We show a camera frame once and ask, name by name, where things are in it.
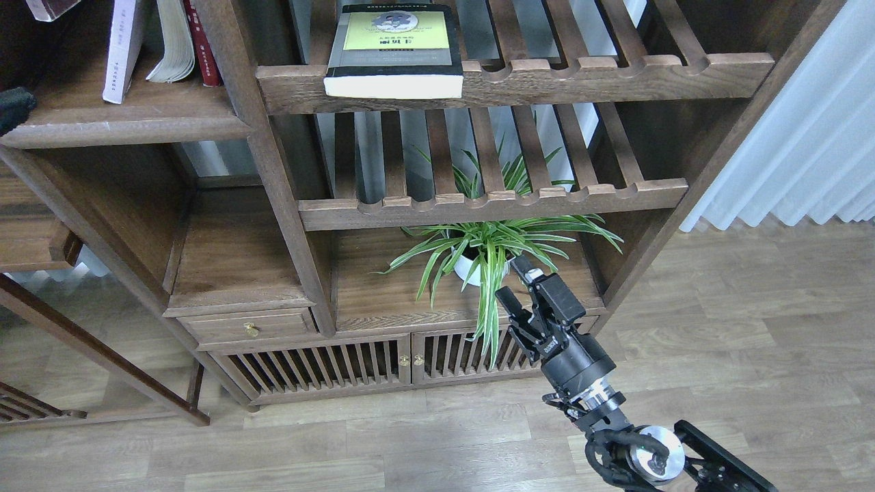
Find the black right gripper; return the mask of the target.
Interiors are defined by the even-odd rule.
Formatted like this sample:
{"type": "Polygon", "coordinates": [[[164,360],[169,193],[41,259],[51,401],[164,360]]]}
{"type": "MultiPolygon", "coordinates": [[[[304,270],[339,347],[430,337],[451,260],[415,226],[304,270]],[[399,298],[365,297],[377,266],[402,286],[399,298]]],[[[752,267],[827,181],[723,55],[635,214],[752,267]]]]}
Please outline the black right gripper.
{"type": "Polygon", "coordinates": [[[530,362],[541,371],[566,404],[606,404],[615,390],[607,376],[615,363],[590,334],[578,333],[576,321],[587,314],[559,274],[544,275],[521,254],[511,268],[527,286],[533,301],[526,310],[503,286],[495,297],[510,318],[509,333],[530,362]]]}

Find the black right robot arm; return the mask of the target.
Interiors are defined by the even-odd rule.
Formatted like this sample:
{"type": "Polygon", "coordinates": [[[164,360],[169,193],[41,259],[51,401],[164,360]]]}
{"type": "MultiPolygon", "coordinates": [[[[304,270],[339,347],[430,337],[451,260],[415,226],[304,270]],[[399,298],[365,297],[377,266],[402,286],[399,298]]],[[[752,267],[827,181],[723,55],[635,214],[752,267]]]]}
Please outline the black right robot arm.
{"type": "Polygon", "coordinates": [[[625,396],[608,382],[615,362],[591,334],[577,330],[585,308],[556,273],[545,275],[525,256],[511,267],[533,301],[525,310],[507,287],[496,293],[509,313],[509,333],[538,362],[553,392],[543,396],[585,436],[588,464],[625,491],[656,491],[687,473],[698,491],[772,491],[775,486],[685,420],[673,429],[634,426],[621,411],[625,396]]]}

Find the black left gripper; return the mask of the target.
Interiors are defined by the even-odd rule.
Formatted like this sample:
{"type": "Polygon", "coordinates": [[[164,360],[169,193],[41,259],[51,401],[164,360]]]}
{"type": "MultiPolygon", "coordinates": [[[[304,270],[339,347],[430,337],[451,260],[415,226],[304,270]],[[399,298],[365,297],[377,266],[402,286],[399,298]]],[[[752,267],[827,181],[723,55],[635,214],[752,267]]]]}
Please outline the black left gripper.
{"type": "Polygon", "coordinates": [[[37,100],[31,91],[24,87],[10,88],[1,93],[1,136],[15,130],[24,124],[32,110],[37,106],[37,100]]]}

